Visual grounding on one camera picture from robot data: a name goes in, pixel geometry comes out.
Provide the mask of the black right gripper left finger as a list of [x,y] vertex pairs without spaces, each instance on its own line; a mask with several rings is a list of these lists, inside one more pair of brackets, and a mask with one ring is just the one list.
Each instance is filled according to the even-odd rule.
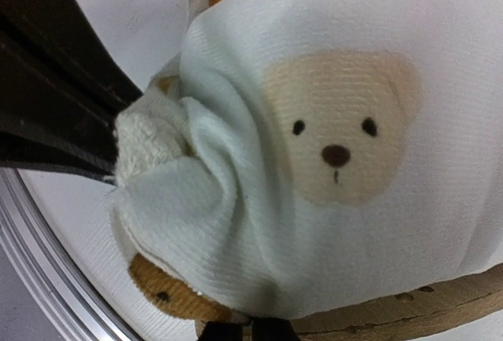
[[202,331],[202,341],[242,341],[243,326],[241,324],[227,324],[208,322]]

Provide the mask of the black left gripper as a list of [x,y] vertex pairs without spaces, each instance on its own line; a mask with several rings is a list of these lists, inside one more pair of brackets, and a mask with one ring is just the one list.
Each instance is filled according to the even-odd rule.
[[2,167],[109,182],[140,94],[76,0],[1,0]]

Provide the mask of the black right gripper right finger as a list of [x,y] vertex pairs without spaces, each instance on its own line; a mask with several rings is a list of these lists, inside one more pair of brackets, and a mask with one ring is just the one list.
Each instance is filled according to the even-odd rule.
[[256,318],[251,325],[253,341],[300,341],[288,320],[278,318]]

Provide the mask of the large bear print cushion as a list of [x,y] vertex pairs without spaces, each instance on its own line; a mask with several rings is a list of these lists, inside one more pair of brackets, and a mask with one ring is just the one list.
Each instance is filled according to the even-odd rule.
[[502,0],[188,0],[111,221],[175,317],[295,319],[502,262]]

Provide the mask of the wooden pet bed frame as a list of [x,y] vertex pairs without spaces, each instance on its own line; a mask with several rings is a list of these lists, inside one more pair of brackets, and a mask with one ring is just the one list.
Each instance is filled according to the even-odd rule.
[[[407,340],[448,331],[502,309],[502,266],[290,321],[300,340]],[[206,324],[196,325],[198,338]],[[243,326],[243,340],[252,340]]]

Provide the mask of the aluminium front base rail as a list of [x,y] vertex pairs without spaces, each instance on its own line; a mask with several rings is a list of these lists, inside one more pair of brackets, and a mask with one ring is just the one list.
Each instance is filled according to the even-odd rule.
[[141,339],[74,263],[16,169],[1,170],[1,246],[63,339]]

